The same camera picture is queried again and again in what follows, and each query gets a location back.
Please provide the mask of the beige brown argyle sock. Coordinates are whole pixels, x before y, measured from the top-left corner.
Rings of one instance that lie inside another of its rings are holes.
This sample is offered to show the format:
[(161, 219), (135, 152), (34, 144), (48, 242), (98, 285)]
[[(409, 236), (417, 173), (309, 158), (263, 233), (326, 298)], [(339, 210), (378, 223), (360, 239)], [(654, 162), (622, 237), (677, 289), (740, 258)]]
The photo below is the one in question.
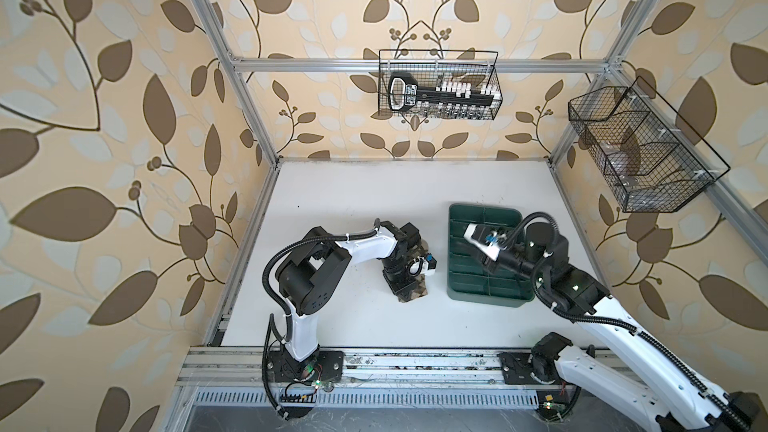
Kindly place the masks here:
[(410, 302), (427, 294), (426, 277), (432, 273), (424, 274), (420, 270), (420, 258), (427, 254), (431, 253), (422, 241), (412, 247), (405, 256), (404, 269), (398, 274), (395, 282), (395, 295), (401, 302)]

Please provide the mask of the green plastic divided tray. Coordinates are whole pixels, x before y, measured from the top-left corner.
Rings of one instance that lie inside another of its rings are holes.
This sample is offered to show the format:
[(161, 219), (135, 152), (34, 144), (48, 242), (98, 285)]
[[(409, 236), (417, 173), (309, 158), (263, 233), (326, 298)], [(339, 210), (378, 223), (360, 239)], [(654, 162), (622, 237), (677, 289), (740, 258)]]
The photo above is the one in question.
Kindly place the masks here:
[(505, 268), (489, 272), (487, 257), (464, 238), (470, 224), (513, 229), (521, 220), (521, 213), (512, 208), (468, 203), (449, 207), (447, 294), (452, 300), (512, 308), (533, 300), (528, 279)]

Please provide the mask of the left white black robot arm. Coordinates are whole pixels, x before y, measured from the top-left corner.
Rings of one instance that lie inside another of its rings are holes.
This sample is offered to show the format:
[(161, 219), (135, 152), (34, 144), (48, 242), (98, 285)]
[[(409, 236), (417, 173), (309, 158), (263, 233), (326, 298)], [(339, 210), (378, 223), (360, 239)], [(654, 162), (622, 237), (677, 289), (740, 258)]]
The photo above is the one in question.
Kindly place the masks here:
[(379, 219), (371, 230), (351, 234), (314, 227), (268, 260), (262, 286), (286, 322), (283, 334), (273, 322), (269, 330), (293, 362), (305, 365), (315, 359), (317, 313), (331, 300), (347, 269), (368, 261), (381, 263), (387, 286), (402, 302), (426, 293), (425, 277), (438, 265), (412, 223), (397, 227)]

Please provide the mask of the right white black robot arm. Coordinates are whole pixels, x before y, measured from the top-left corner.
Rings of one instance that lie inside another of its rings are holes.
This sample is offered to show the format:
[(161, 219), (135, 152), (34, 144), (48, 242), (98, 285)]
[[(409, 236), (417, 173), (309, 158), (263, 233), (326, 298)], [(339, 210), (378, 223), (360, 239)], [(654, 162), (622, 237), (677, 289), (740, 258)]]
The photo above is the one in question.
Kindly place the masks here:
[(470, 224), (463, 234), (483, 264), (518, 273), (558, 317), (607, 346), (634, 379), (596, 361), (565, 337), (550, 333), (531, 351), (533, 376), (560, 378), (630, 418), (646, 431), (764, 431), (760, 398), (727, 392), (686, 364), (643, 328), (591, 274), (569, 261), (568, 241), (554, 219), (536, 212), (514, 228)]

